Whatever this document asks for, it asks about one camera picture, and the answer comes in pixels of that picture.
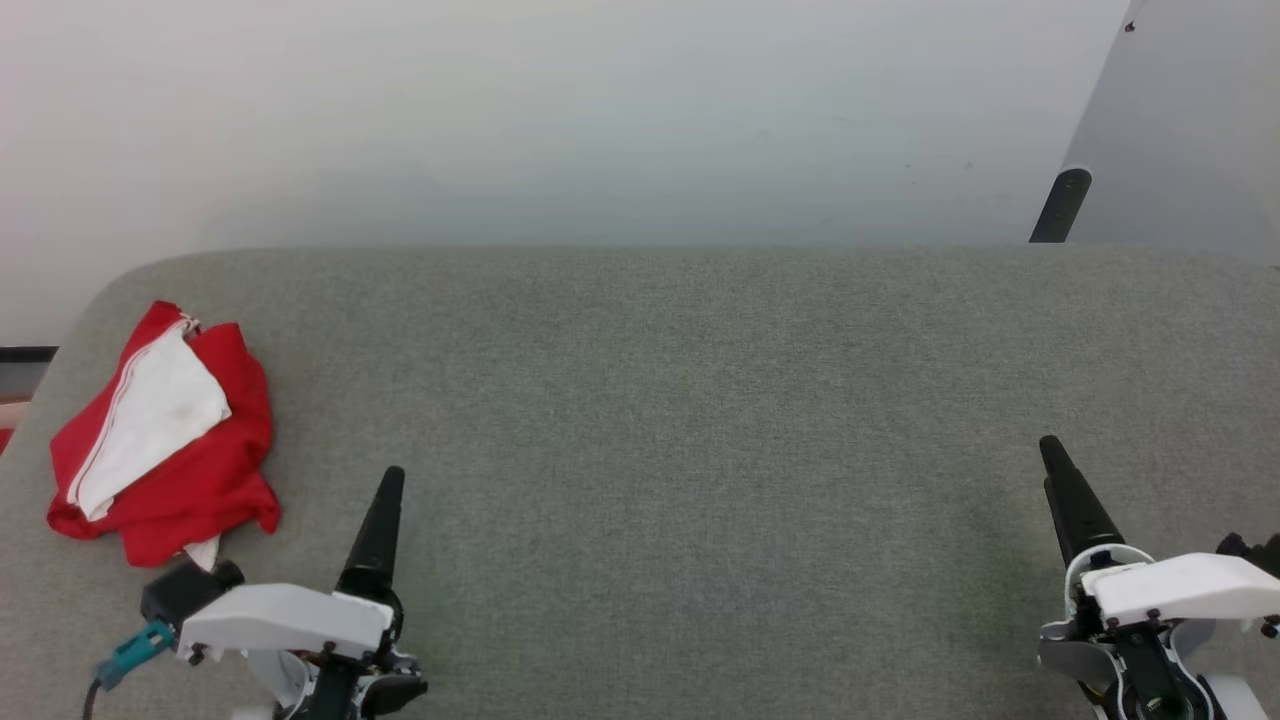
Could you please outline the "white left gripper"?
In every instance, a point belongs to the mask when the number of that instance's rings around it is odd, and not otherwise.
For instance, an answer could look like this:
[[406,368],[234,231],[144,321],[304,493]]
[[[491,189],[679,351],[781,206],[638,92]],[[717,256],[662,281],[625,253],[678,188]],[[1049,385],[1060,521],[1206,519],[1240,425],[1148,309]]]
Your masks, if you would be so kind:
[[197,665],[243,656],[275,700],[262,720],[380,720],[422,698],[428,679],[397,647],[403,492],[404,470],[389,466],[335,591],[238,585],[183,621],[179,657]]

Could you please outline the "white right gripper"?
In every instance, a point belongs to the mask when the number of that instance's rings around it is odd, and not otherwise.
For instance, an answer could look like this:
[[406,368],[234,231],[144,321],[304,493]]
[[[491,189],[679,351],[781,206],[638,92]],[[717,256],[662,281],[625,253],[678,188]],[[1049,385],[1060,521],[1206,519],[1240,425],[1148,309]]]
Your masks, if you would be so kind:
[[1280,579],[1243,557],[1155,560],[1125,544],[1057,436],[1038,442],[1066,565],[1066,616],[1039,630],[1038,662],[1074,680],[1096,720],[1270,720],[1249,683],[1194,673],[1221,623],[1280,629]]

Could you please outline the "red and white jersey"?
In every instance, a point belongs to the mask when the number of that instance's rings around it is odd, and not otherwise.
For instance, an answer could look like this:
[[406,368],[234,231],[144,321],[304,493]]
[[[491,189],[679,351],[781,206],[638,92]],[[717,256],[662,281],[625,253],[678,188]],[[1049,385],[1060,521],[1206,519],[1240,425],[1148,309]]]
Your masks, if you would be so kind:
[[136,568],[183,553],[209,570],[227,532],[279,524],[262,475],[271,443],[268,378],[241,328],[155,301],[110,380],[51,439],[47,524],[77,541],[116,534]]

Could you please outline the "grey fabric sofa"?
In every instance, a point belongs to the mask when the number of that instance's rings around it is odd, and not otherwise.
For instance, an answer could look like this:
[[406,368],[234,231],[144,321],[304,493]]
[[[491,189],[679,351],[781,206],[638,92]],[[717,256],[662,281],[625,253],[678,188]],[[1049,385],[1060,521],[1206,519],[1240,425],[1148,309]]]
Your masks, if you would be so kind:
[[79,720],[151,573],[45,515],[155,300],[264,365],[278,532],[329,591],[390,465],[402,720],[1087,720],[1042,670],[1038,438],[1167,557],[1280,530],[1280,270],[1134,249],[259,250],[110,283],[0,456],[0,720]]

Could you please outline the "grey partition panel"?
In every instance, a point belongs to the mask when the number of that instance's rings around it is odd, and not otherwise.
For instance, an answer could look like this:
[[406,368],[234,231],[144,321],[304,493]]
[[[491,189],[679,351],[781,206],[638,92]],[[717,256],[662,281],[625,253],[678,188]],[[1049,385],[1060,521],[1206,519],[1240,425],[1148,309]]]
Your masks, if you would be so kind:
[[1280,0],[1132,0],[1068,164],[1071,243],[1280,266]]

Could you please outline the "black framed board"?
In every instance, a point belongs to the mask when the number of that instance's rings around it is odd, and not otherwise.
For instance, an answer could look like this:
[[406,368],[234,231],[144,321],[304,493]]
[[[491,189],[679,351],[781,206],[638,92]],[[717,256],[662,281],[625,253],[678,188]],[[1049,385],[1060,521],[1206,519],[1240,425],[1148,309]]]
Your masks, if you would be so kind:
[[58,346],[0,346],[0,398],[28,398],[38,388]]

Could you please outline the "black cylindrical post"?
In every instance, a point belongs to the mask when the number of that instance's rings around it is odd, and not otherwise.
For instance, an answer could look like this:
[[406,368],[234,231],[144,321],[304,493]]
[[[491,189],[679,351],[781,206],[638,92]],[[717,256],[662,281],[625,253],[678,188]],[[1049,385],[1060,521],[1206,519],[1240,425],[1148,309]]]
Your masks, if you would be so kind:
[[1092,186],[1085,167],[1068,167],[1055,178],[1030,233],[1030,243],[1065,243]]

